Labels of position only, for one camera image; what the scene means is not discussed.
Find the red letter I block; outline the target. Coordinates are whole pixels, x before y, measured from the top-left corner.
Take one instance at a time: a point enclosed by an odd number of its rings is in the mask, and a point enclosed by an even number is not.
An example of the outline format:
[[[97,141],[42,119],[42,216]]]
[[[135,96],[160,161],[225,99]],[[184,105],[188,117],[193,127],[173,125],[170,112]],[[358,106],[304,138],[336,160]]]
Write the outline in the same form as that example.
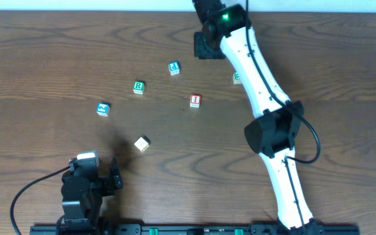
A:
[[[198,94],[192,94],[190,96],[189,105],[191,108],[199,108],[201,103],[201,95]]]

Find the blue number 2 block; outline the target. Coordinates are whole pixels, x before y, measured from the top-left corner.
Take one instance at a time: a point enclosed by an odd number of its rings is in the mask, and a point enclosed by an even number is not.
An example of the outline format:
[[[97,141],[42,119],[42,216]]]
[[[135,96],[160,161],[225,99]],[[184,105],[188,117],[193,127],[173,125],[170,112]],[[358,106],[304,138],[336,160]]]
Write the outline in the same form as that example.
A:
[[[107,103],[100,102],[97,105],[96,113],[100,116],[108,117],[110,112],[110,105]]]

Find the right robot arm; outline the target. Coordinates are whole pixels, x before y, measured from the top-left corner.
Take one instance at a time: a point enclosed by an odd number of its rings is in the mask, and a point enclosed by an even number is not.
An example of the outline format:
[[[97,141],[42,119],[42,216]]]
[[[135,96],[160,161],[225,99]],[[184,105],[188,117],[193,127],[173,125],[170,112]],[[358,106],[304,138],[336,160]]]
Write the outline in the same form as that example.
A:
[[[316,226],[306,204],[296,165],[295,139],[304,124],[321,143],[311,124],[303,117],[301,102],[292,102],[279,87],[258,46],[249,17],[249,7],[227,6],[221,1],[193,0],[202,24],[205,50],[201,59],[223,54],[239,74],[251,104],[254,120],[245,127],[249,147],[258,154],[269,173],[275,193],[280,232],[312,234]]]

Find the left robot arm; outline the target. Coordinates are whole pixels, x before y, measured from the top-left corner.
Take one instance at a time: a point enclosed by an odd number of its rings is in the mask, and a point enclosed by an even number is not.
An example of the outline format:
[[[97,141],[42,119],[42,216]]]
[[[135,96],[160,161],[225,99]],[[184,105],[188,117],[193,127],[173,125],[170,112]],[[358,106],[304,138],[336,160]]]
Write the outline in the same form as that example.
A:
[[[96,157],[70,160],[62,176],[61,194],[64,215],[55,226],[56,234],[113,234],[112,225],[100,216],[102,199],[123,187],[115,159],[109,174],[99,176]]]

